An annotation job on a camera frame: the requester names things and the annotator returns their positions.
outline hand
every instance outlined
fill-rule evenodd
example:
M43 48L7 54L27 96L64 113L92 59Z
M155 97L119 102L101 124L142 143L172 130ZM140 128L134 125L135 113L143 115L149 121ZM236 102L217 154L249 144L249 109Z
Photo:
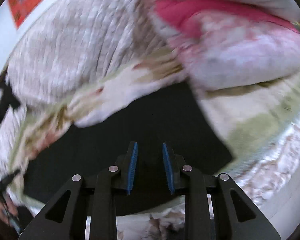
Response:
M17 207L14 205L14 203L12 202L11 198L6 195L5 196L5 200L6 200L6 203L7 203L7 209L9 210L9 212L14 215L14 216L17 216L18 215L18 210L17 210ZM8 217L5 215L5 209L4 209L4 206L3 204L0 202L0 219L5 222L7 225L10 225L9 224L9 220L8 220Z

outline black tool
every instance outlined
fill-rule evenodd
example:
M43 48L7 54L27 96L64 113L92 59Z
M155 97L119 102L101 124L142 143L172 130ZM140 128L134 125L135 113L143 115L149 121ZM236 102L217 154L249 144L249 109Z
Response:
M186 195L185 240L211 240L207 194L211 195L216 240L280 240L262 212L225 173L202 174L186 165L165 143L162 148L167 184L172 194ZM83 240L90 210L90 240L116 240L116 195L133 194L138 145L97 177L74 175L23 231L19 240Z
M18 235L21 234L23 229L21 227L21 224L20 224L18 218L9 212L4 195L5 195L6 189L9 186L9 184L13 181L15 176L17 176L19 173L20 173L20 170L16 170L13 173L8 174L6 177L4 177L0 181L0 202L3 204L3 207L5 208L5 215L8 217L10 225L13 226L13 228L16 230Z

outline silver rivet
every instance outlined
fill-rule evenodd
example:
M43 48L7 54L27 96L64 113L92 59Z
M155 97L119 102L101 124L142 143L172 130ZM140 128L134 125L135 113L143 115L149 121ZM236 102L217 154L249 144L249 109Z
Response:
M185 165L182 167L184 171L192 171L192 167L190 165Z
M79 174L76 174L76 175L72 176L73 181L79 181L80 179L81 179L81 175L79 175Z
M109 171L111 172L116 172L118 169L119 169L118 166L115 165L109 167Z
M227 181L227 180L229 179L229 176L228 176L227 174L225 174L225 173L222 173L222 174L220 175L220 179L222 179L222 180L224 180L224 181Z

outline bed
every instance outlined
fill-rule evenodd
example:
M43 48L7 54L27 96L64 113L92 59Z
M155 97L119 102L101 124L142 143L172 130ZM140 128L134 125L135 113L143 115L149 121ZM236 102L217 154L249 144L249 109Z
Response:
M104 0L100 8L99 0L58 0L20 40L8 62L6 81L22 105L16 111L9 108L0 125L1 175L19 166L25 172L28 162L64 135L71 123L87 127L102 122L134 100L186 80L180 63L143 17L142 5L132 1L131 8L119 6L118 15L105 28L99 12L118 6L117 0ZM120 26L122 10L129 13ZM133 26L135 18L141 28ZM95 33L96 26L102 35ZM124 35L113 39L116 32ZM147 46L139 46L141 39ZM276 199L291 185L300 163L300 70L273 82L209 93L195 82L189 85L200 110L234 157L219 172L228 173L272 222L279 210ZM129 91L125 100L119 100L118 90ZM93 105L86 100L91 93L99 97ZM70 119L57 129L61 116ZM29 146L35 151L28 152ZM25 196L23 187L20 177L9 193L15 203L36 214L43 204ZM183 219L184 198L174 199L142 214L117 218L118 236L156 239L171 225L181 228ZM294 230L272 223L283 239Z

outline black mat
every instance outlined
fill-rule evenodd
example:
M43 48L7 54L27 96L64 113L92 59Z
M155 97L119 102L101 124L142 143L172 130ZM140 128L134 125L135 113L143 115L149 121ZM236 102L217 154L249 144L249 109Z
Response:
M113 165L132 140L139 146L139 179L134 194L116 199L117 215L140 212L172 199L162 161L164 141L169 141L187 164L206 174L214 174L232 159L205 121L188 85L179 83L135 100L102 123L84 129L71 126L29 163L25 194L46 203L74 174L93 175ZM154 194L145 194L150 190Z

